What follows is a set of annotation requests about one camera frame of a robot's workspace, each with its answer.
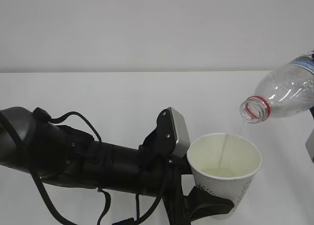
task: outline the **black strap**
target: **black strap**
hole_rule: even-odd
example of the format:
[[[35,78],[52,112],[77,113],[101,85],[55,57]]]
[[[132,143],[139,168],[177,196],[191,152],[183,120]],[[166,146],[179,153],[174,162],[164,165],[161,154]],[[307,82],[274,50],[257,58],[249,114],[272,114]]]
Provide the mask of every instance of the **black strap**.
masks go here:
[[[102,212],[102,214],[100,215],[98,221],[97,221],[97,225],[100,225],[103,217],[106,215],[106,213],[108,212],[108,210],[110,209],[110,204],[111,204],[111,196],[108,192],[105,192],[104,190],[98,189],[98,192],[101,192],[104,194],[105,196],[105,207],[104,210]]]

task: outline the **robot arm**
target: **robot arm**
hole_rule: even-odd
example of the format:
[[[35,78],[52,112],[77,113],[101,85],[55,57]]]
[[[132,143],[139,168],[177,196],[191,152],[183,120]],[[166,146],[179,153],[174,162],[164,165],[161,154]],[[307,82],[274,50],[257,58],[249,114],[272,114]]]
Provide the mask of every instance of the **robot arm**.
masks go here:
[[[71,114],[83,118],[98,141],[83,131],[55,125]],[[30,173],[46,206],[64,225],[74,223],[57,212],[42,183],[156,197],[144,216],[115,223],[120,225],[142,223],[161,199],[171,225],[189,225],[195,219],[228,213],[234,206],[231,201],[211,196],[197,187],[188,196],[183,195],[181,175],[191,174],[185,156],[190,141],[183,116],[172,107],[161,111],[156,128],[138,150],[103,143],[91,124],[75,112],[52,119],[40,108],[30,112],[12,107],[0,112],[0,123],[0,164]],[[107,211],[108,192],[105,196]]]

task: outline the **bottle label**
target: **bottle label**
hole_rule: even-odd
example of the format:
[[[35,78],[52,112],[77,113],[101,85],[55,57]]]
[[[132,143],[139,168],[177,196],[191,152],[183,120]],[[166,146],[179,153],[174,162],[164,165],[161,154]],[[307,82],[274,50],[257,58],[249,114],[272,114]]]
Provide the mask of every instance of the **bottle label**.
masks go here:
[[[314,50],[294,59],[289,64],[303,67],[314,74]]]

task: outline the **paper cup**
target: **paper cup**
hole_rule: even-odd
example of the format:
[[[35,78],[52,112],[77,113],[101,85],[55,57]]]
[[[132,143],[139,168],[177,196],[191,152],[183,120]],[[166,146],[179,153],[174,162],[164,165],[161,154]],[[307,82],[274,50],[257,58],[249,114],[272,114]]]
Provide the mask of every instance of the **paper cup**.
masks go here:
[[[262,165],[258,148],[235,134],[213,133],[195,140],[187,151],[197,187],[239,205]]]

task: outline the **clear plastic bottle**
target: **clear plastic bottle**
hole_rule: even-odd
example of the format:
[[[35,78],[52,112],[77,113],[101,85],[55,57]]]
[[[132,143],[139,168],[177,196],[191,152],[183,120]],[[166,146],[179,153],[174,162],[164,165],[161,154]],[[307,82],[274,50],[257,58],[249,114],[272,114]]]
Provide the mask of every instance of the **clear plastic bottle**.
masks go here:
[[[295,115],[314,106],[314,51],[267,74],[240,106],[246,122]]]

